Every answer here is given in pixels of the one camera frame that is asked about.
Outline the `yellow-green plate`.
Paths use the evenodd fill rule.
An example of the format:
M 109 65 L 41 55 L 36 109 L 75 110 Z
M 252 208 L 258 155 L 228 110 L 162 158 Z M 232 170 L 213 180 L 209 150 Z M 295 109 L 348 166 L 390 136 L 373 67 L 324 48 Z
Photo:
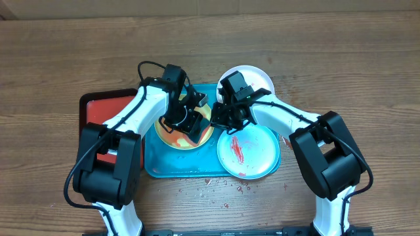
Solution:
M 189 139 L 189 137 L 187 137 L 187 135 L 179 131 L 173 131 L 169 134 L 164 130 L 164 128 L 167 128 L 167 126 L 164 125 L 162 127 L 159 121 L 156 121 L 154 124 L 155 130 L 159 138 L 168 146 L 179 150 L 195 149 L 204 145 L 208 141 L 208 139 L 210 139 L 214 131 L 214 128 L 208 125 L 206 129 L 202 132 L 199 142 L 194 143 L 193 141 L 191 141 L 191 139 Z

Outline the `light blue plate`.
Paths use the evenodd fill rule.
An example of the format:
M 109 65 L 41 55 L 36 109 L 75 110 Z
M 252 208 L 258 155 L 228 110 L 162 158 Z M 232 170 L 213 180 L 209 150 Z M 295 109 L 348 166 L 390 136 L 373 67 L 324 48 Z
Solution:
M 256 180 L 278 168 L 279 136 L 267 127 L 253 124 L 234 134 L 224 131 L 217 142 L 217 156 L 229 174 Z

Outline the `white plate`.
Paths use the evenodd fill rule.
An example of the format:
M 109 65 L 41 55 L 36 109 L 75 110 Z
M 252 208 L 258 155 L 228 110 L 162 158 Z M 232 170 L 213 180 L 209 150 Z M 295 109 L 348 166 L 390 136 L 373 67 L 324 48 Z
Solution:
M 219 93 L 219 89 L 222 88 L 222 85 L 221 85 L 222 79 L 234 73 L 235 71 L 238 71 L 243 75 L 245 82 L 248 85 L 251 85 L 253 90 L 264 88 L 266 90 L 269 90 L 272 94 L 275 93 L 274 84 L 271 78 L 263 70 L 255 66 L 241 65 L 241 66 L 230 68 L 219 79 L 217 83 L 217 91 L 216 91 L 217 102 L 222 103 L 223 101 L 222 95 L 220 95 Z

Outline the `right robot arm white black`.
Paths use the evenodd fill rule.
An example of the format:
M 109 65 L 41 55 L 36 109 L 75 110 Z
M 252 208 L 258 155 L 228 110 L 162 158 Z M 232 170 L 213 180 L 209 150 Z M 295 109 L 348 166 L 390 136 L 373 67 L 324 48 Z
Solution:
M 237 92 L 215 102 L 211 125 L 234 134 L 248 124 L 287 136 L 301 175 L 316 195 L 313 235 L 352 235 L 350 200 L 369 190 L 373 173 L 342 117 L 334 111 L 309 113 L 269 90 Z

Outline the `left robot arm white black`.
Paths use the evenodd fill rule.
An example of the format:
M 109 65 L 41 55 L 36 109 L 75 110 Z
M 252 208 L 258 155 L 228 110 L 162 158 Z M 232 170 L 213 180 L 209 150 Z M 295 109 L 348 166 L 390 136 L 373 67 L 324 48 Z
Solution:
M 143 235 L 133 199 L 140 176 L 142 137 L 155 121 L 163 119 L 172 130 L 197 143 L 209 121 L 197 111 L 207 96 L 184 76 L 172 79 L 148 77 L 136 96 L 105 123 L 87 123 L 79 137 L 76 163 L 64 185 L 82 194 L 83 208 L 98 210 L 108 235 Z

